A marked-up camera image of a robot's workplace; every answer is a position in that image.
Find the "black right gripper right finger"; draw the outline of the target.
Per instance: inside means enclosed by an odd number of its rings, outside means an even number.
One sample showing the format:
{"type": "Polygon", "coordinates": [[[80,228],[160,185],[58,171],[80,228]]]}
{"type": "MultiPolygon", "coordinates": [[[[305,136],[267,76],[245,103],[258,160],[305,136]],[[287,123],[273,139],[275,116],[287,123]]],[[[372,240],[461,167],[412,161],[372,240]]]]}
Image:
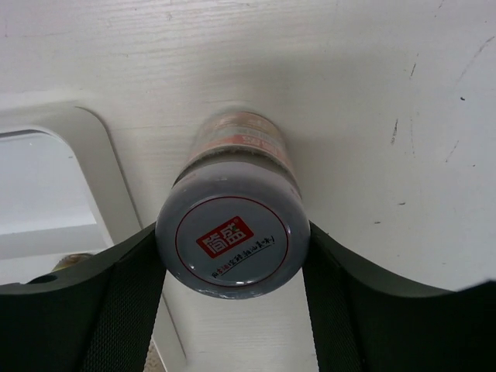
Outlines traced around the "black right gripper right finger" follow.
{"type": "Polygon", "coordinates": [[[311,227],[303,266],[321,371],[493,371],[495,283],[447,291],[402,277],[311,227]]]}

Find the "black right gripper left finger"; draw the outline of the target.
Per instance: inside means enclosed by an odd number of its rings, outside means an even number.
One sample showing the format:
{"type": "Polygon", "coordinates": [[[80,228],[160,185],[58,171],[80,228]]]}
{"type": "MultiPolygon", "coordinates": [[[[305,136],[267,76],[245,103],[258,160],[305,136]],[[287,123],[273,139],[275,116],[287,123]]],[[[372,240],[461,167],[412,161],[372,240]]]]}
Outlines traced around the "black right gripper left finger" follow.
{"type": "Polygon", "coordinates": [[[3,371],[141,371],[165,267],[149,226],[72,267],[1,287],[3,371]]]}

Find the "yellow bottle brown cap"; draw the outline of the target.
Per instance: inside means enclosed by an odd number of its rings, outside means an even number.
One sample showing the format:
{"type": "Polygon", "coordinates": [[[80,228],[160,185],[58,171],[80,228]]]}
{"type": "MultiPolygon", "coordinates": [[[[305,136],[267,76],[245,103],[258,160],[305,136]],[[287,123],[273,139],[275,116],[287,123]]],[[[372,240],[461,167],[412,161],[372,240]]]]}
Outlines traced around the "yellow bottle brown cap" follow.
{"type": "Polygon", "coordinates": [[[67,255],[58,261],[56,266],[52,269],[52,272],[56,272],[59,270],[66,269],[68,267],[72,267],[75,264],[84,262],[85,260],[88,260],[89,258],[92,257],[93,254],[91,253],[76,253],[76,254],[67,255]]]}

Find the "brown spice jar white lid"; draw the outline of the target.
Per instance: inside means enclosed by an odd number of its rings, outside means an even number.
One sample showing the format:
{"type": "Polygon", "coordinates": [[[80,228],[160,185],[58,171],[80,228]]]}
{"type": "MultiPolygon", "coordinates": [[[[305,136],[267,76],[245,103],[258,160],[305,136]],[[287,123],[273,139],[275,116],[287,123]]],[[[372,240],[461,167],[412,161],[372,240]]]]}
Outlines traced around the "brown spice jar white lid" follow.
{"type": "Polygon", "coordinates": [[[270,293],[301,269],[310,224],[281,131],[247,111],[198,130],[155,227],[172,276],[214,298],[270,293]]]}

